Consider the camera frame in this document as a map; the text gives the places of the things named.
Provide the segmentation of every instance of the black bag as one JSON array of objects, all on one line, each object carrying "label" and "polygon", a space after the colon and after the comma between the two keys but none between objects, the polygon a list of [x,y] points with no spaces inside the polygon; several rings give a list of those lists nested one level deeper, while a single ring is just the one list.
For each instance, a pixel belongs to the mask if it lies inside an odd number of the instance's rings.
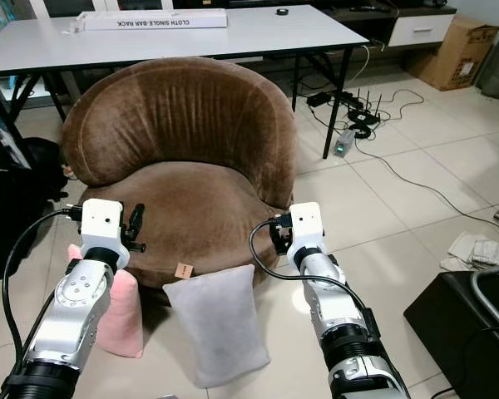
[{"label": "black bag", "polygon": [[[58,202],[67,196],[61,192],[67,177],[62,172],[59,146],[38,137],[24,139],[24,143],[34,159],[30,170],[13,163],[0,143],[0,278],[20,234],[42,216],[49,200]],[[19,248],[9,275],[17,271],[36,237],[34,231]]]}]

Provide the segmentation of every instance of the brown armchair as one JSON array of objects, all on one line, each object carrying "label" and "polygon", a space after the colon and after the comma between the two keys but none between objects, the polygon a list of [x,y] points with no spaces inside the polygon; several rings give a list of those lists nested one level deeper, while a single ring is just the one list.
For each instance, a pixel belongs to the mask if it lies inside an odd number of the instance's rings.
[{"label": "brown armchair", "polygon": [[[82,200],[146,205],[127,269],[160,288],[179,262],[211,273],[252,262],[251,229],[292,200],[294,115],[285,95],[242,66],[205,58],[142,62],[98,82],[72,108],[63,149]],[[267,230],[256,248],[277,255]],[[262,278],[256,274],[255,282]]]}]

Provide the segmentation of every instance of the drawer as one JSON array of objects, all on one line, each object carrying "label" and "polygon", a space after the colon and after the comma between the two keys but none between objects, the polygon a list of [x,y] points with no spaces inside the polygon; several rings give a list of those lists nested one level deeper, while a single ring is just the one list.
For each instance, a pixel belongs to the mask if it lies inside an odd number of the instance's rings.
[{"label": "drawer", "polygon": [[442,42],[453,14],[400,17],[393,27],[389,47]]}]

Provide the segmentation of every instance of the chair seat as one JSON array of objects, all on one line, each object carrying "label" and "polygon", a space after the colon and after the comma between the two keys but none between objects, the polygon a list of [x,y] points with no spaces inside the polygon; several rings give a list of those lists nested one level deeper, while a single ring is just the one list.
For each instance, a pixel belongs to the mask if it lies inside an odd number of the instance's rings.
[{"label": "chair seat", "polygon": [[[146,206],[137,239],[146,251],[131,253],[127,270],[151,288],[176,281],[178,263],[193,265],[195,275],[253,263],[252,228],[281,212],[262,202],[236,170],[197,162],[148,165],[114,185],[87,189],[82,200],[89,198],[122,201],[126,220],[136,204]],[[259,232],[255,247],[267,265],[277,264],[268,229]],[[258,283],[264,274],[255,270]]]}]

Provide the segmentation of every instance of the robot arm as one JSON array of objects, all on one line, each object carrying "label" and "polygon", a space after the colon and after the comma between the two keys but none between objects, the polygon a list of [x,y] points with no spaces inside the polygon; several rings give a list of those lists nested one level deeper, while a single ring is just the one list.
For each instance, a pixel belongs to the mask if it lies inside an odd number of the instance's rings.
[{"label": "robot arm", "polygon": [[[278,253],[302,276],[331,278],[347,287],[343,270],[326,254],[324,229],[316,203],[295,204],[290,217],[277,218],[270,235]],[[281,237],[278,229],[291,228]],[[337,284],[303,280],[314,331],[329,370],[333,399],[403,399],[407,388],[390,362],[373,314]]]},{"label": "robot arm", "polygon": [[130,228],[119,202],[89,199],[80,208],[83,259],[73,259],[23,359],[22,372],[8,378],[10,398],[70,398],[96,340],[96,326],[111,302],[114,274],[129,262],[141,228],[137,205]]}]

